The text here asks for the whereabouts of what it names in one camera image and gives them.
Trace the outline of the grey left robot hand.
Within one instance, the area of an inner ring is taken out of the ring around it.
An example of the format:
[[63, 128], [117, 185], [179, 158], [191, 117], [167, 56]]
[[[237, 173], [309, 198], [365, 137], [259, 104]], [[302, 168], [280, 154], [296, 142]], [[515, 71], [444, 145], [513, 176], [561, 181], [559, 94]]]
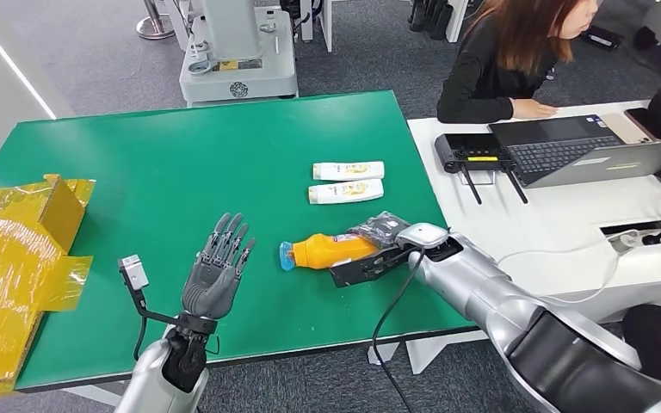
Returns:
[[241, 213], [225, 213], [200, 250], [182, 290], [188, 314], [218, 320], [228, 314], [256, 240], [245, 240], [249, 226]]

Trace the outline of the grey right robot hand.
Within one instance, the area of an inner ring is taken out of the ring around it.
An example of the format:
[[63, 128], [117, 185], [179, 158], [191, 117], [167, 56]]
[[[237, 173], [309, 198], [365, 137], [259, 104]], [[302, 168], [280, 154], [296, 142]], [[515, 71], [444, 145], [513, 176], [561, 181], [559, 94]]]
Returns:
[[399, 216], [383, 211], [359, 225], [350, 227], [347, 233], [361, 237], [379, 250], [384, 250], [396, 245], [397, 235], [410, 226], [409, 222]]

